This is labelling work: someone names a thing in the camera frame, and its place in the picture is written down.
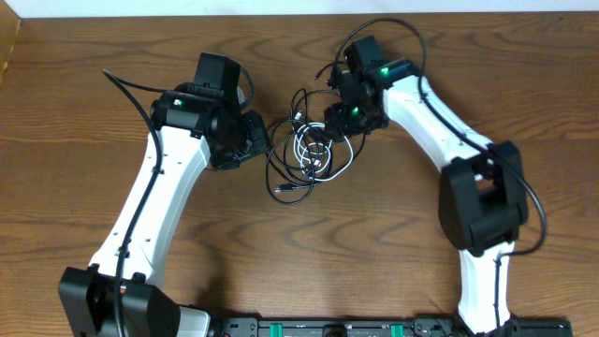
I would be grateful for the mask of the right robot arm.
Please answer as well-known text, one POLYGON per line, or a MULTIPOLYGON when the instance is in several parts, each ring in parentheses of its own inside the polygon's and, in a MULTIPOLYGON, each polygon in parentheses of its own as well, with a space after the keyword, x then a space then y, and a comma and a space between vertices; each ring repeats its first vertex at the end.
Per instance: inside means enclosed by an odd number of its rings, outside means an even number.
POLYGON ((529 217, 519 150, 473 130, 411 61, 388 60, 374 37, 351 43, 343 57, 347 68, 329 78, 342 100, 325 111, 326 134, 340 142, 395 122, 413 138, 440 172, 438 217, 460 255, 463 327, 504 332, 508 256, 529 217))

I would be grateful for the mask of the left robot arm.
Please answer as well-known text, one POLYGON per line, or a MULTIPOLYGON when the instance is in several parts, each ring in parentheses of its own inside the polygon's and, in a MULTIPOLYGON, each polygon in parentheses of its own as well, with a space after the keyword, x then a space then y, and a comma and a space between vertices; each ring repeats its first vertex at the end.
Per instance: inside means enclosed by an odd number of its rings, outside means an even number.
POLYGON ((218 336, 207 312, 162 291, 167 255, 186 201, 205 169, 226 171, 270 149, 261 116, 239 86, 249 74, 203 52, 195 77, 159 90, 138 109, 149 134, 144 158, 109 236, 84 270, 67 268, 58 292, 76 336, 218 336))

